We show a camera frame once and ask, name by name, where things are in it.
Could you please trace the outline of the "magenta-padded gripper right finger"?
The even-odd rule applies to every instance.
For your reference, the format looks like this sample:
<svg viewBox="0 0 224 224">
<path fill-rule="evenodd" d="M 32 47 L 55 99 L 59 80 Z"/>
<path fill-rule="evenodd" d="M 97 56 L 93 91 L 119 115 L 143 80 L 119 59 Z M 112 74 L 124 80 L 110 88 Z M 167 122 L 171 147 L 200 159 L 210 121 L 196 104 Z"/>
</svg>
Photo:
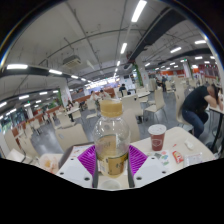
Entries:
<svg viewBox="0 0 224 224">
<path fill-rule="evenodd" d="M 140 188 L 169 174 L 155 156 L 147 156 L 136 147 L 129 146 L 128 183 L 130 188 Z"/>
</svg>

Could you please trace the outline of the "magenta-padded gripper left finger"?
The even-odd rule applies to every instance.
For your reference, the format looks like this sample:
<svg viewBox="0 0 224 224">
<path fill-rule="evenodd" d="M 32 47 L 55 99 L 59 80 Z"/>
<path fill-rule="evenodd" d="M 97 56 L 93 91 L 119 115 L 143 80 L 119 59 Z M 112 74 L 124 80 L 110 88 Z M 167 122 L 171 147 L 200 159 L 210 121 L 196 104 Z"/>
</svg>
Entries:
<svg viewBox="0 0 224 224">
<path fill-rule="evenodd" d="M 95 146 L 74 146 L 56 175 L 84 188 L 96 188 L 98 165 Z"/>
</svg>

